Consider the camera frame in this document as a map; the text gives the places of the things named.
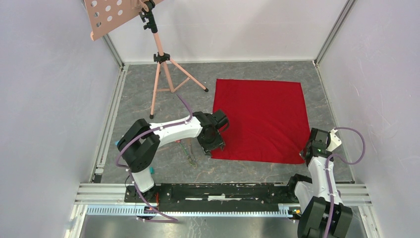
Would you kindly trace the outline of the red cloth napkin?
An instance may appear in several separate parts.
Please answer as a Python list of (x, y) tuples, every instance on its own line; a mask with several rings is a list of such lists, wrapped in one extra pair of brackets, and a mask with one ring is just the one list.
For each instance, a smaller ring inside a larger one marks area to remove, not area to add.
[(217, 79), (213, 111), (222, 110), (229, 128), (214, 159), (303, 164), (299, 153), (310, 134), (299, 82)]

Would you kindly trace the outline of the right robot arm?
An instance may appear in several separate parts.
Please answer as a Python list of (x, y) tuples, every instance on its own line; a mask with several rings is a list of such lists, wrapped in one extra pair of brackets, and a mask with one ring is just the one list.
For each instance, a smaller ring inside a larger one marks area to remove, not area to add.
[(333, 175), (332, 152), (341, 145), (336, 131), (311, 129), (300, 152), (310, 176), (295, 174), (287, 184), (287, 198), (301, 208), (300, 238), (344, 238), (349, 230), (353, 211), (343, 204)]

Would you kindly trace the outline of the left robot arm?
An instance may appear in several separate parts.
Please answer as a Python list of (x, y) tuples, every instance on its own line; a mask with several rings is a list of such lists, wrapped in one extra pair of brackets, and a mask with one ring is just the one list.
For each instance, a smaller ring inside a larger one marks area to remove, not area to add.
[(193, 112), (165, 123), (148, 123), (145, 119), (135, 121), (118, 141), (117, 148), (137, 186), (137, 196), (150, 202), (156, 195), (150, 165), (158, 148), (177, 140), (195, 138), (204, 154), (209, 156), (212, 151), (224, 148), (221, 134), (229, 126), (229, 119), (222, 110), (211, 114)]

